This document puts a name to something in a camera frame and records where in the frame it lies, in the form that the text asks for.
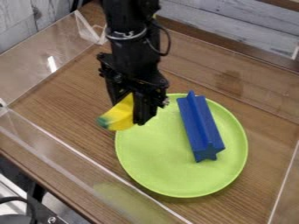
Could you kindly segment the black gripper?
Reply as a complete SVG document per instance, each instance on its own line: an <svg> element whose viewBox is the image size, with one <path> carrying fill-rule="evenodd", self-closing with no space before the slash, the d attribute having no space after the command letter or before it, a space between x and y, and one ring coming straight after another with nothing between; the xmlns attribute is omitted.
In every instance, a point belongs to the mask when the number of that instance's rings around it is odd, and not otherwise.
<svg viewBox="0 0 299 224"><path fill-rule="evenodd" d="M157 116L158 109L170 104L166 89L169 80L159 72L162 52L161 37L109 37L111 53L98 55L106 79L110 100L117 105L134 93L134 123L145 125Z"/></svg>

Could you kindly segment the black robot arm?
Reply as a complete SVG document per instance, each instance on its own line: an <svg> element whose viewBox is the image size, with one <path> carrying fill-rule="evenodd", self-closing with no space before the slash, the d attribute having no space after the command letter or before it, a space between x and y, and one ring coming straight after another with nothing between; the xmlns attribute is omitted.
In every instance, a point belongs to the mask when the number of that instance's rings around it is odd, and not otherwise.
<svg viewBox="0 0 299 224"><path fill-rule="evenodd" d="M159 0L99 0L105 11L106 38L111 52L101 53L99 75L107 83L113 108L98 118L109 130L143 125L169 104L169 80L158 65L169 51L161 50L167 30L155 20Z"/></svg>

